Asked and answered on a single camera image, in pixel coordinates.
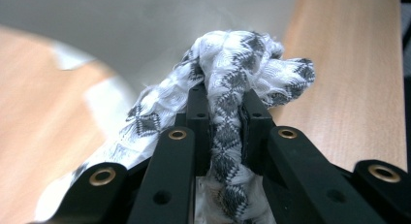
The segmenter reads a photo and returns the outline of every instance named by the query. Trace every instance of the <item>cloth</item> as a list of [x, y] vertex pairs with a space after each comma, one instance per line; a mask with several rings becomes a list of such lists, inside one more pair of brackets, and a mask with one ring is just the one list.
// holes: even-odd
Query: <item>cloth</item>
[[238, 106], [254, 89], [267, 108], [297, 99], [314, 82], [308, 59], [283, 60], [268, 34], [214, 31], [197, 39], [159, 84], [145, 89], [117, 139], [101, 146], [62, 181], [73, 183], [89, 167], [116, 162], [130, 169], [150, 157], [162, 131], [184, 112], [188, 91], [203, 82], [211, 122], [211, 163], [199, 179], [197, 223], [274, 223], [262, 179], [241, 164]]

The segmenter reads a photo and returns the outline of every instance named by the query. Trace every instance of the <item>black plastic part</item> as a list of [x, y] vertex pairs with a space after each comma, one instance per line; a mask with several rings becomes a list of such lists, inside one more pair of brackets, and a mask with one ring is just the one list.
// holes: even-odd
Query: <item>black plastic part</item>
[[242, 122], [241, 163], [255, 174], [262, 175], [264, 171], [262, 159], [266, 154], [269, 130], [275, 124], [269, 111], [253, 89], [244, 93], [240, 117]]
[[388, 223], [411, 223], [411, 177], [405, 171], [379, 160], [361, 161], [352, 183]]
[[211, 158], [209, 113], [206, 88], [203, 84], [190, 89], [187, 101], [186, 126], [196, 134], [196, 176], [205, 176]]
[[[90, 179], [99, 170], [115, 172], [107, 184], [92, 185]], [[109, 173], [100, 173], [95, 180], [104, 181]], [[56, 214], [45, 223], [115, 223], [119, 204], [122, 204], [122, 187], [127, 179], [124, 166], [101, 163], [86, 170], [69, 189]]]
[[127, 223], [193, 223], [194, 142], [185, 127], [161, 134]]
[[263, 186], [277, 223], [385, 223], [301, 131], [269, 134]]

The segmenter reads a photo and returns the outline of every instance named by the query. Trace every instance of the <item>gray and white patterned fabric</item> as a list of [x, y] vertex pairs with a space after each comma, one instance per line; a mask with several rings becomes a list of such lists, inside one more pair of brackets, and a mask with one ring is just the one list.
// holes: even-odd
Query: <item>gray and white patterned fabric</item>
[[101, 146], [71, 177], [101, 162], [130, 169], [150, 157], [159, 135], [185, 112], [188, 91], [203, 82], [211, 123], [211, 163], [200, 178], [196, 223], [274, 223], [262, 179], [241, 164], [238, 106], [254, 89], [267, 108], [297, 99], [314, 82], [308, 59], [283, 60], [267, 34], [214, 31], [197, 39], [161, 83], [142, 92], [117, 140]]

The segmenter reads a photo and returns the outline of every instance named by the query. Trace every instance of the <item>light wood panel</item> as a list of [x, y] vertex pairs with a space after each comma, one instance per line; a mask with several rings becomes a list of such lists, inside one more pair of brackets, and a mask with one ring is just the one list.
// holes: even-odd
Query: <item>light wood panel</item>
[[399, 0], [298, 0], [285, 57], [308, 57], [316, 81], [273, 110], [331, 162], [376, 158], [406, 169]]
[[110, 73], [60, 71], [47, 40], [10, 29], [0, 43], [0, 223], [27, 223], [46, 186], [103, 142], [82, 94]]

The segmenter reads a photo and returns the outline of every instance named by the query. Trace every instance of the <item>wooden table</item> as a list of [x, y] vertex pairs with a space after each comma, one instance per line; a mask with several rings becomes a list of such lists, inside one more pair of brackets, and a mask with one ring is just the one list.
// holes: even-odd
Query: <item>wooden table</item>
[[[368, 158], [405, 169], [399, 15], [399, 0], [298, 0], [285, 57], [311, 58], [317, 79], [271, 110], [275, 122], [348, 170]], [[112, 73], [58, 71], [48, 40], [7, 28], [0, 43], [0, 223], [24, 223], [45, 187], [104, 141], [81, 96]]]

